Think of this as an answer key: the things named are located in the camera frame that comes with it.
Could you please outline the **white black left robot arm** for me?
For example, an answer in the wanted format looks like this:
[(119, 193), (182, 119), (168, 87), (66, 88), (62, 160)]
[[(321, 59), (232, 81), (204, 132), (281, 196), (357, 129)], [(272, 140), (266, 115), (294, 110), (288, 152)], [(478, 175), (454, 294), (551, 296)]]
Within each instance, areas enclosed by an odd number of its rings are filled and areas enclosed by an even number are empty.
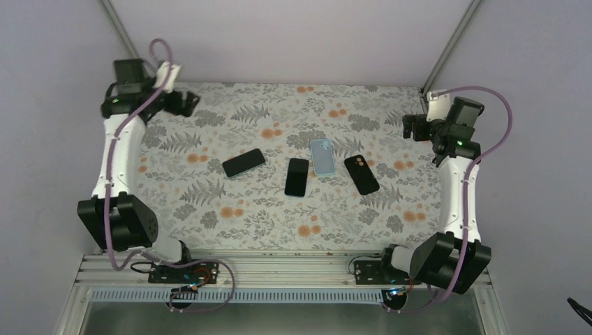
[(194, 263), (186, 244), (159, 232), (156, 214), (137, 195), (142, 139), (147, 123), (159, 112), (189, 117), (200, 98), (175, 89), (182, 67), (164, 61), (155, 76), (141, 59), (116, 60), (116, 80), (105, 92), (101, 115), (105, 144), (101, 171), (88, 200), (80, 200), (77, 214), (98, 246), (108, 254), (115, 270), (115, 254), (129, 251), (156, 264), (178, 283), (188, 281)]

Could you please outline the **black smartphone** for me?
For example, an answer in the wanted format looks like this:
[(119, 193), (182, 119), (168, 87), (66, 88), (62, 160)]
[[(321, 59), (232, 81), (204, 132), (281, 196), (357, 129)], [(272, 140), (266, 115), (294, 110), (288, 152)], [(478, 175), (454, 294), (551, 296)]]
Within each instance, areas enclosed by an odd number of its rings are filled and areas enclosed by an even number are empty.
[(380, 189), (380, 184), (362, 155), (346, 158), (344, 165), (360, 195), (368, 195)]

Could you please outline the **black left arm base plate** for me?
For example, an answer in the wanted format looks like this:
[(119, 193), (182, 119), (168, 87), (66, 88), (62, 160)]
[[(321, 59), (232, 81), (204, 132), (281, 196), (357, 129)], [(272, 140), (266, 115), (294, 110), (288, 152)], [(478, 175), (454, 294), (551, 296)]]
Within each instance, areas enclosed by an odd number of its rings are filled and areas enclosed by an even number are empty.
[(216, 284), (219, 274), (218, 262), (199, 262), (176, 269), (164, 265), (152, 265), (149, 270), (149, 283), (180, 284), (180, 285), (204, 285)]

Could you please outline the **blue phone without case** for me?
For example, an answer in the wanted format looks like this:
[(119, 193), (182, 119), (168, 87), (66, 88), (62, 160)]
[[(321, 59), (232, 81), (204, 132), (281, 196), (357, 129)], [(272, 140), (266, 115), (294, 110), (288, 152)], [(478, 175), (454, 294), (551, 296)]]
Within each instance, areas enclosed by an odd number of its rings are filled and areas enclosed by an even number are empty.
[(284, 194), (291, 197), (303, 198), (306, 194), (308, 175), (309, 161), (302, 158), (291, 158), (288, 161)]

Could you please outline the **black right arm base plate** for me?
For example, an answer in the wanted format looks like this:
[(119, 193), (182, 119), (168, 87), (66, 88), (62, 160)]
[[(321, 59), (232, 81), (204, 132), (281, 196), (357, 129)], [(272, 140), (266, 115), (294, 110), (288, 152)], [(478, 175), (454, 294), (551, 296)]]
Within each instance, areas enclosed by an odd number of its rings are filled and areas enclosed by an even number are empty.
[(380, 260), (354, 260), (351, 269), (357, 285), (410, 285), (421, 284), (391, 265), (383, 266)]

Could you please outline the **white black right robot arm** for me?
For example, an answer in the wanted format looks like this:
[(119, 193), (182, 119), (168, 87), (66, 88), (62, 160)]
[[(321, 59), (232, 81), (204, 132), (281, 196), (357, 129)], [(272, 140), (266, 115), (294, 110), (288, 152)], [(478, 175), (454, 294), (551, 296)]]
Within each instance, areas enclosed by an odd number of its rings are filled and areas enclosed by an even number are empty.
[(437, 232), (419, 246), (384, 248), (378, 266), (383, 282), (395, 284), (406, 276), (464, 294), (489, 264), (491, 249), (482, 244), (475, 213), (482, 150), (472, 140), (483, 112), (477, 101), (443, 94), (429, 97), (427, 113), (403, 117), (405, 138), (432, 144), (441, 182), (440, 215)]

